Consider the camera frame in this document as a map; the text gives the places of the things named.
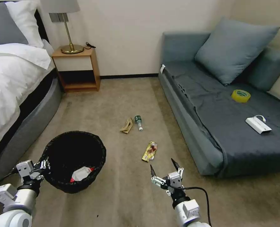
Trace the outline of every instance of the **black trash can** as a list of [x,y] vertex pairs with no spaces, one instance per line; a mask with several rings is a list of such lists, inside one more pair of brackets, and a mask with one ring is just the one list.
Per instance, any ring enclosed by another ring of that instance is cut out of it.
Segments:
[[[50,173],[44,177],[51,185],[66,193],[77,193],[96,179],[106,160],[106,148],[92,133],[69,131],[47,144],[39,161],[43,160],[50,165]],[[71,183],[73,172],[84,166],[94,170],[83,180]]]

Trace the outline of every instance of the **floor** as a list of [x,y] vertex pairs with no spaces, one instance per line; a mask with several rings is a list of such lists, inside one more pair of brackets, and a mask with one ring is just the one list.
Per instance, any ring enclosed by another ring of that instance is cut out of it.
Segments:
[[[129,134],[121,133],[126,119],[138,114],[144,130],[134,126]],[[174,171],[170,158],[185,168],[185,186],[208,191],[213,227],[280,226],[280,173],[234,179],[200,176],[158,78],[103,80],[99,92],[64,95],[56,115],[21,160],[37,161],[52,138],[72,130],[98,135],[107,148],[106,163],[96,181],[77,194],[65,194],[44,181],[34,227],[178,226],[171,198],[150,179],[149,164],[159,176]],[[155,159],[145,163],[141,158],[150,140],[158,150]],[[187,195],[197,200],[201,221],[206,222],[204,193]]]

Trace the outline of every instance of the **wooden nightstand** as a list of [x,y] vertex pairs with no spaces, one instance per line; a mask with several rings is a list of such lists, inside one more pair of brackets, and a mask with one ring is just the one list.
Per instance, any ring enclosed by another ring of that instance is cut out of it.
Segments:
[[58,48],[52,59],[65,92],[99,91],[100,72],[95,49],[63,54]]

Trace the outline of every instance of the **tag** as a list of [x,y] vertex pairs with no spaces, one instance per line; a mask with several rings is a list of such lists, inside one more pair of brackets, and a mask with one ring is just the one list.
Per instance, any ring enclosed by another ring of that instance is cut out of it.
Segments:
[[160,69],[160,72],[161,72],[161,74],[163,74],[163,70],[165,69],[165,65],[162,65],[161,66],[161,69]]

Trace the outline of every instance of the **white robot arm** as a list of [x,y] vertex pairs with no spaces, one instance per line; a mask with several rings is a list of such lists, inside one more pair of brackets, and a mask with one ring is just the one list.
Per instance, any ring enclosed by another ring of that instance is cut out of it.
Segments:
[[[184,186],[182,185],[182,176],[184,172],[184,168],[180,168],[179,164],[175,162],[173,159],[172,163],[177,171],[169,173],[166,177],[160,178],[156,176],[156,173],[152,166],[151,168],[151,181],[155,185],[160,188],[166,190],[168,196],[171,196],[173,203],[172,207],[176,211],[178,215],[178,219],[180,221],[180,225],[182,227],[211,227],[210,218],[209,218],[209,202],[208,202],[208,219],[209,224],[198,222],[200,219],[199,214],[199,205],[195,199],[190,199],[186,196]],[[201,189],[198,187],[188,188],[188,189]]]
[[0,227],[31,227],[43,173],[49,171],[45,160],[35,165],[31,160],[24,161],[17,164],[16,169],[23,185],[17,189],[11,184],[0,186],[0,203],[3,204]]

